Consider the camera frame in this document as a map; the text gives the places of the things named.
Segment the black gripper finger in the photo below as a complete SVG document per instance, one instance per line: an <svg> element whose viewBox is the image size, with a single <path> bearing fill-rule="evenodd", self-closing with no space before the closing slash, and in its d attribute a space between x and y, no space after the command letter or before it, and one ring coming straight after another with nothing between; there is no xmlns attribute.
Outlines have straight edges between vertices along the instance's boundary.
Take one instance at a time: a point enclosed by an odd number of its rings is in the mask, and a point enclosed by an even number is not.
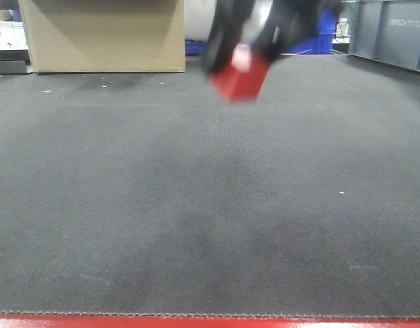
<svg viewBox="0 0 420 328"><path fill-rule="evenodd" d="M254 1L215 2L215 13L202 56L202 71L207 79L221 71L231 60L241 40L244 23L250 18Z"/></svg>
<svg viewBox="0 0 420 328"><path fill-rule="evenodd" d="M269 16L257 38L254 50L267 60L319 35L318 24L324 12L338 18L342 1L273 1Z"/></svg>

